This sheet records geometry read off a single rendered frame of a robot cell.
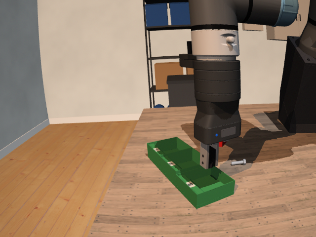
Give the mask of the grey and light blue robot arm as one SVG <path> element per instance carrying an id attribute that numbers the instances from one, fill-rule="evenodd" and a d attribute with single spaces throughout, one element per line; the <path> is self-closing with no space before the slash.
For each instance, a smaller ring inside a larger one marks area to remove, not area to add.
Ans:
<path id="1" fill-rule="evenodd" d="M 295 21 L 298 9 L 298 0 L 189 0 L 191 31 L 238 31 L 238 23 L 286 27 Z M 310 0 L 298 45 L 316 58 L 316 0 Z"/>

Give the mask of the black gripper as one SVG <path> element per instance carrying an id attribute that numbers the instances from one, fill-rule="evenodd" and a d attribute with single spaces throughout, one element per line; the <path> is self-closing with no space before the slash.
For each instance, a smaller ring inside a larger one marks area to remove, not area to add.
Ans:
<path id="1" fill-rule="evenodd" d="M 200 165 L 218 166 L 219 144 L 240 136 L 241 98 L 238 31 L 191 31 L 181 67 L 194 69 L 197 113 L 194 138 L 200 141 Z"/>

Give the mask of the green three-compartment bin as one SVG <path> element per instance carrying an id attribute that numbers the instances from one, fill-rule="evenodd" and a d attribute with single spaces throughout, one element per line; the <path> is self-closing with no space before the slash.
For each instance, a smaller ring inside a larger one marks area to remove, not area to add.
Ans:
<path id="1" fill-rule="evenodd" d="M 212 167 L 200 165 L 200 152 L 173 137 L 147 143 L 148 158 L 196 208 L 234 194 L 235 180 Z"/>

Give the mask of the cream bolt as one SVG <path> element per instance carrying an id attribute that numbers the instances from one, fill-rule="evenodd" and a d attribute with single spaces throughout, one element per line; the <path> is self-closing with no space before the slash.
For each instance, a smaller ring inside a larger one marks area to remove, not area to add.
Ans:
<path id="1" fill-rule="evenodd" d="M 243 165 L 246 165 L 246 160 L 243 159 L 241 161 L 233 161 L 231 162 L 231 165 L 236 165 L 236 164 L 243 164 Z"/>

